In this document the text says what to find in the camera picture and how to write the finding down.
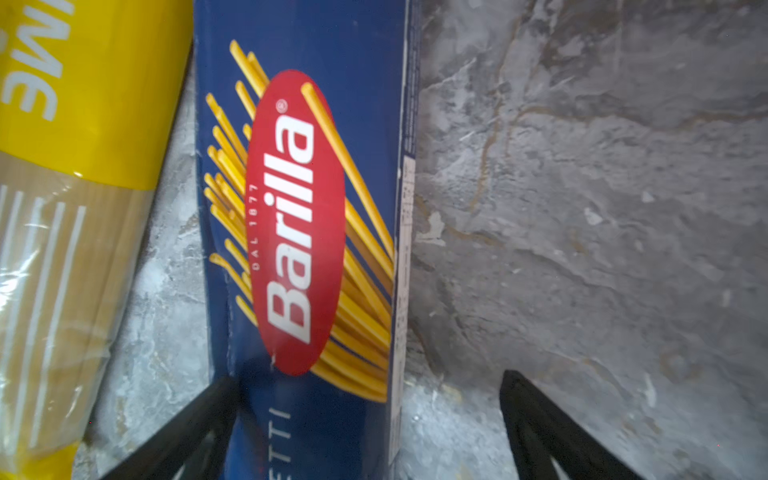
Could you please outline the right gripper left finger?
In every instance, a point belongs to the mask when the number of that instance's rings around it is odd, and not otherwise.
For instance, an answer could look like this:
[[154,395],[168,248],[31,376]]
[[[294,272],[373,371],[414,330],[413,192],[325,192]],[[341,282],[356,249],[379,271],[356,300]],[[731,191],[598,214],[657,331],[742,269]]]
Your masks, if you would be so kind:
[[218,479],[224,468],[238,402],[235,379],[215,380],[104,477]]

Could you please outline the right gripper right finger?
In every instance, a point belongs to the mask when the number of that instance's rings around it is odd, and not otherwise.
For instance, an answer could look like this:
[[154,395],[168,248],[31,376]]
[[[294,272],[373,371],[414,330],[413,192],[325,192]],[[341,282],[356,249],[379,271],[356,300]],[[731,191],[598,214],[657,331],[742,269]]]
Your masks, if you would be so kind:
[[530,380],[503,373],[500,410],[520,479],[557,479],[559,466],[571,479],[638,479]]

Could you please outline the blue Barilla spaghetti box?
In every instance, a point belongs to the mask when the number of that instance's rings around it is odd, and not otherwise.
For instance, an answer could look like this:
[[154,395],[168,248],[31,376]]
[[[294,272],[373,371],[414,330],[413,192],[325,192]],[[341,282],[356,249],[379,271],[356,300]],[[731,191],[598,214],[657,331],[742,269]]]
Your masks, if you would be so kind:
[[415,173],[416,1],[199,1],[199,215],[226,479],[389,479]]

